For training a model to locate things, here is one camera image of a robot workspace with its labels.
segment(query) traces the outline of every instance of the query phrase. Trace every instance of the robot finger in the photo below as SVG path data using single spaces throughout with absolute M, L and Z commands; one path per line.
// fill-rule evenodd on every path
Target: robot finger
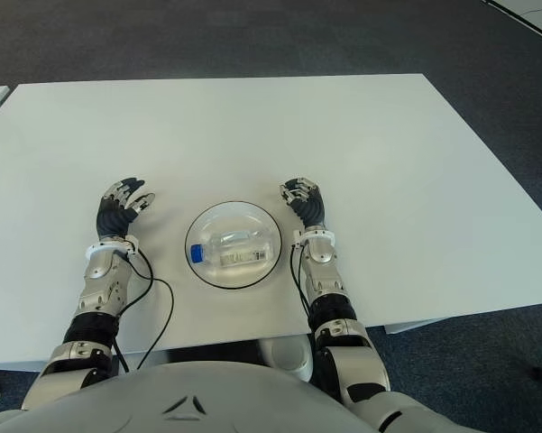
M 136 214 L 138 215 L 152 204 L 152 202 L 154 201 L 154 197 L 155 195 L 153 193 L 140 196 L 135 201 L 133 201 L 128 206 L 128 208 L 136 212 Z

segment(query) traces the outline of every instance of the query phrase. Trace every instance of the blue bottle cap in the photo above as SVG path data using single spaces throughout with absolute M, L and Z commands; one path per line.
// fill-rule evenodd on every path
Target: blue bottle cap
M 190 246 L 190 260 L 192 260 L 193 263 L 201 263 L 205 260 L 201 244 L 194 244 Z

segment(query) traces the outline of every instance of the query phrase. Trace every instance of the bottle label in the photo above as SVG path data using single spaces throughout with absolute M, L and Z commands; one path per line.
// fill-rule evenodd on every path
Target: bottle label
M 267 253 L 264 250 L 230 253 L 220 256 L 220 264 L 221 266 L 232 266 L 234 264 L 258 262 L 266 260 L 266 258 Z

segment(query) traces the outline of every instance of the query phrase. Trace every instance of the silver arm segment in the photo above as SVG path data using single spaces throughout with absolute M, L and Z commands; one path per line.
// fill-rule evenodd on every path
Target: silver arm segment
M 109 241 L 120 246 L 120 241 Z M 126 304 L 131 267 L 123 248 L 103 248 L 90 255 L 74 318 L 63 343 L 26 394 L 22 409 L 29 410 L 110 376 L 112 344 Z

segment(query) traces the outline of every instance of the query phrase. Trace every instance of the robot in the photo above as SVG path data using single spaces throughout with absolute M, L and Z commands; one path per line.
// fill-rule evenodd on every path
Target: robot
M 318 386 L 273 368 L 227 362 L 163 364 L 111 377 L 120 316 L 132 304 L 126 303 L 128 258 L 138 253 L 128 227 L 154 199 L 146 194 L 127 205 L 143 183 L 116 182 L 102 197 L 99 242 L 87 250 L 85 289 L 74 318 L 22 409 L 0 413 L 0 433 L 477 431 L 390 390 L 337 271 L 320 190 L 304 178 L 285 182 L 280 194 L 304 226 L 295 246 L 306 275 L 307 295 L 300 294 Z

